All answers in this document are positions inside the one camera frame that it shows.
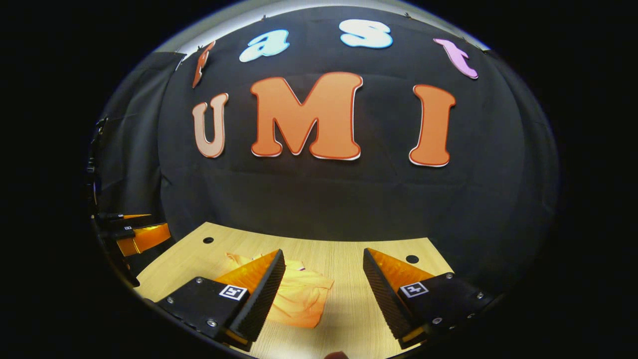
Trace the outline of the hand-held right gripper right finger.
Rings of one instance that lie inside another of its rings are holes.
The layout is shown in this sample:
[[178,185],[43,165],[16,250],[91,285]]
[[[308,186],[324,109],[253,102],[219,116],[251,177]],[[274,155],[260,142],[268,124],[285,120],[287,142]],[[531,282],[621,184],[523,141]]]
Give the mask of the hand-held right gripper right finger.
[[433,275],[365,248],[363,269],[401,349],[433,343],[464,329],[494,304],[494,296],[453,272]]

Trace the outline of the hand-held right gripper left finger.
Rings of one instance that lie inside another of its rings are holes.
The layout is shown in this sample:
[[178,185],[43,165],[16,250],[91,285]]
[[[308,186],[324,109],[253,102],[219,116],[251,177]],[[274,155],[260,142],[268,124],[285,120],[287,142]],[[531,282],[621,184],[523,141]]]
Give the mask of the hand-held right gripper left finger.
[[264,327],[285,270],[278,249],[217,279],[194,277],[157,306],[210,340],[249,350]]

